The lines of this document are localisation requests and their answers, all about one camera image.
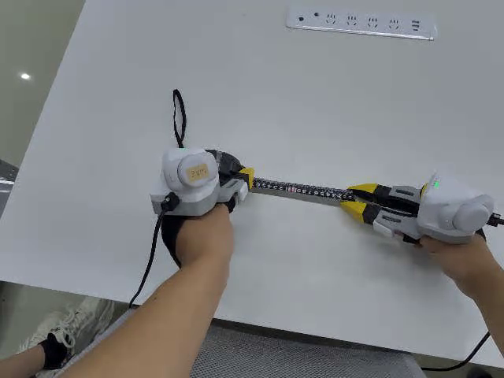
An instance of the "cable connector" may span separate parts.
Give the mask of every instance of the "cable connector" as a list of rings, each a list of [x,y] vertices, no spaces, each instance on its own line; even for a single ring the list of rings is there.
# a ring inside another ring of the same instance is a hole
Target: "cable connector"
[[[489,226],[494,227],[497,227],[499,225],[504,226],[504,219],[502,219],[501,214],[492,213],[492,215],[490,215],[490,219],[488,220],[487,224]]]
[[[180,198],[174,192],[170,192],[163,202],[161,202],[161,210],[163,213],[167,213],[168,211],[173,211],[180,204]]]

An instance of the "forearm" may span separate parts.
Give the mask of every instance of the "forearm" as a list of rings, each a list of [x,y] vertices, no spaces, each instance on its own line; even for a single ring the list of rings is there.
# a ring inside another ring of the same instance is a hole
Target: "forearm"
[[[504,271],[479,283],[472,297],[485,319],[495,344],[504,356]]]
[[[0,376],[9,378],[29,378],[43,369],[44,349],[34,346],[19,354],[0,361]]]
[[[228,267],[228,257],[211,253],[184,265],[67,376],[189,376]]]

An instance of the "white table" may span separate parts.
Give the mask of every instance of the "white table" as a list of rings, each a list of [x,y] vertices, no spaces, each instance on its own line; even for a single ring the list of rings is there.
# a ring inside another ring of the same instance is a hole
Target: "white table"
[[[448,169],[504,210],[503,4],[480,30],[461,22],[477,4],[355,4],[434,14],[432,43],[287,29],[288,4],[88,0],[0,221],[0,278],[130,299],[176,87],[187,145],[259,176],[345,187]],[[422,250],[340,209],[251,195],[232,220],[219,318],[457,359],[486,330]],[[504,262],[504,232],[487,233]],[[159,243],[139,302],[174,272]],[[504,366],[493,342],[475,360]]]

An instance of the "socket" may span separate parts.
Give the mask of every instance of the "socket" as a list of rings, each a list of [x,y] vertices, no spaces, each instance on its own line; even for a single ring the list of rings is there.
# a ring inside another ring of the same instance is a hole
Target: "socket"
[[[291,6],[287,27],[385,37],[434,40],[434,18],[421,14],[367,13],[317,6]]]

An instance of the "black strap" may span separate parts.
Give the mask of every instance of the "black strap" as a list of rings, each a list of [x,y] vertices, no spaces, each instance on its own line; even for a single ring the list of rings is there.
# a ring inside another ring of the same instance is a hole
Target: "black strap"
[[[182,217],[180,215],[165,216],[163,220],[163,225],[161,227],[161,237],[165,243],[166,248],[176,265],[180,268],[180,260],[176,255],[176,237],[179,235],[179,231],[182,228],[183,223],[187,220],[187,217]]]
[[[182,125],[180,126],[180,134],[176,124],[176,103],[180,105],[180,113],[182,115]],[[186,116],[186,107],[183,104],[182,95],[178,89],[173,90],[173,131],[175,132],[176,143],[179,148],[183,148],[183,139],[186,136],[186,125],[187,125],[187,116]]]
[[[479,236],[481,236],[483,239],[485,239],[485,242],[487,241],[487,236],[483,232],[482,228],[480,228],[478,231],[476,231],[476,234],[479,235]]]

